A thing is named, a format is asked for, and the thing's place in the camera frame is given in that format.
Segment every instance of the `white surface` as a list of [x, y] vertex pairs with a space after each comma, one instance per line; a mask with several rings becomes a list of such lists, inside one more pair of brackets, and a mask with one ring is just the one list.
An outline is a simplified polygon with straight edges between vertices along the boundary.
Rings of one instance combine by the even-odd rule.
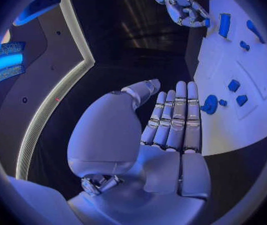
[[[229, 39], [218, 34], [219, 14], [231, 15]], [[202, 155], [226, 153], [249, 146], [267, 136], [267, 44], [262, 44], [246, 26], [250, 20], [234, 0], [209, 1], [214, 26], [203, 38], [194, 80], [198, 85], [199, 103], [213, 94], [227, 100], [213, 115], [201, 111]], [[243, 40], [250, 51], [240, 47]], [[228, 89], [231, 79], [240, 82], [236, 92]], [[242, 106], [239, 95], [247, 95]]]

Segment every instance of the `led strip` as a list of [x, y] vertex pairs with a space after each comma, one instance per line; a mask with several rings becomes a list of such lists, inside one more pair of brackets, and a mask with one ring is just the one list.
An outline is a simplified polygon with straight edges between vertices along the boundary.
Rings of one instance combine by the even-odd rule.
[[60, 8], [71, 35], [84, 58], [48, 94], [34, 114], [23, 137], [16, 165], [16, 179], [27, 180], [31, 159], [39, 136], [53, 111], [69, 90], [94, 66], [95, 60], [82, 33], [71, 0], [61, 0]]

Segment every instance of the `blue light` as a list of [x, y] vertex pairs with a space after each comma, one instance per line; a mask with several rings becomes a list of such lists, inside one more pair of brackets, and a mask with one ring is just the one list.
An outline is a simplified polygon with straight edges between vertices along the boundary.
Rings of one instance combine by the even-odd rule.
[[21, 64], [22, 61], [23, 61], [23, 55], [20, 53], [0, 57], [0, 70], [10, 66]]

